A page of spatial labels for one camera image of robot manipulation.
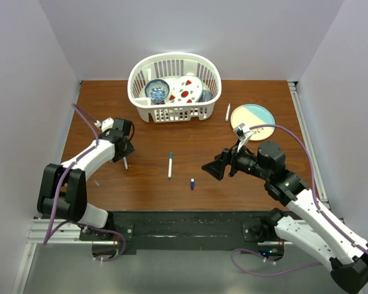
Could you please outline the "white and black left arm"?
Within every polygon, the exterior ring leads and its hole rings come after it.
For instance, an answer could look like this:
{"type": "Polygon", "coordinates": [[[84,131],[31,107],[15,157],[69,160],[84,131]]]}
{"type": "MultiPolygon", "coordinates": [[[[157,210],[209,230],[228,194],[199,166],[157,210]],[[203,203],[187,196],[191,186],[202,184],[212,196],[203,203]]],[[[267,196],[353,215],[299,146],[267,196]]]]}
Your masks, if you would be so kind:
{"type": "Polygon", "coordinates": [[[110,213],[88,202],[86,182],[108,162],[118,162],[134,151],[134,123],[123,118],[103,121],[97,139],[70,160],[48,164],[42,174],[37,211],[52,219],[93,227],[101,240],[115,233],[110,213]]]}

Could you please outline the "white pen with dark-blue tip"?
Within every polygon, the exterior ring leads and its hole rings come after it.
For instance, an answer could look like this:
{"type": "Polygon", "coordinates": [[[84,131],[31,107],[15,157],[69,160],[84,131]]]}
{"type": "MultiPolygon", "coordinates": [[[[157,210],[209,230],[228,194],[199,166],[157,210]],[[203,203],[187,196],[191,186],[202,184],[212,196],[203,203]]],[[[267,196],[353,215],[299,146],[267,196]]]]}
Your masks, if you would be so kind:
{"type": "Polygon", "coordinates": [[[123,162],[124,162],[124,165],[125,165],[125,169],[128,170],[128,161],[127,161],[126,157],[123,158],[123,162]]]}

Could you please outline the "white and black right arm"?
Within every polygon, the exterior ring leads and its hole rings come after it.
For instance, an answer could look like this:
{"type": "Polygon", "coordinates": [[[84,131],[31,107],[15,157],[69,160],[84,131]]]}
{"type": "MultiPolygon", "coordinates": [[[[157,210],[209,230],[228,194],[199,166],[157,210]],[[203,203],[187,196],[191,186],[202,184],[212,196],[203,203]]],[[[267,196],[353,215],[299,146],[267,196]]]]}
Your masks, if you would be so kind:
{"type": "Polygon", "coordinates": [[[354,233],[312,195],[309,185],[286,167],[285,153],[275,142],[260,144],[257,153],[245,146],[224,149],[203,171],[222,180],[226,166],[264,180],[267,193],[299,216],[302,226],[287,213],[273,209],[253,232],[260,242],[282,239],[299,247],[329,270],[334,282],[347,293],[359,293],[368,283],[368,241],[354,233]]]}

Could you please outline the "white pen with teal tip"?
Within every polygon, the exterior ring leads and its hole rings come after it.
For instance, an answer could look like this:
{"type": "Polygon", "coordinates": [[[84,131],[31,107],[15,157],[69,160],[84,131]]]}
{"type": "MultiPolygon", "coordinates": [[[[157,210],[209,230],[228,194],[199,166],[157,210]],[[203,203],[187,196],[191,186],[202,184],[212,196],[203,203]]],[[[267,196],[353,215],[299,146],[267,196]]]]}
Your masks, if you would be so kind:
{"type": "Polygon", "coordinates": [[[172,157],[169,157],[169,160],[168,160],[167,178],[172,179],[172,157]]]}

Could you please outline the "white pen with blue end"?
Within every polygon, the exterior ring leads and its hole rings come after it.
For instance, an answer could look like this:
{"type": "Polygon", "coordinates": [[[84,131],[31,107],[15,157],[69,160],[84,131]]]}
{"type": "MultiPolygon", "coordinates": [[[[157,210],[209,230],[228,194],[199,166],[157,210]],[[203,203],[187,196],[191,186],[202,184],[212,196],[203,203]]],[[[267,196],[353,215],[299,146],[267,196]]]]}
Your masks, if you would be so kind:
{"type": "Polygon", "coordinates": [[[226,109],[226,114],[225,114],[225,117],[224,117],[225,122],[229,121],[230,111],[231,111],[231,104],[228,104],[227,109],[226,109]]]}

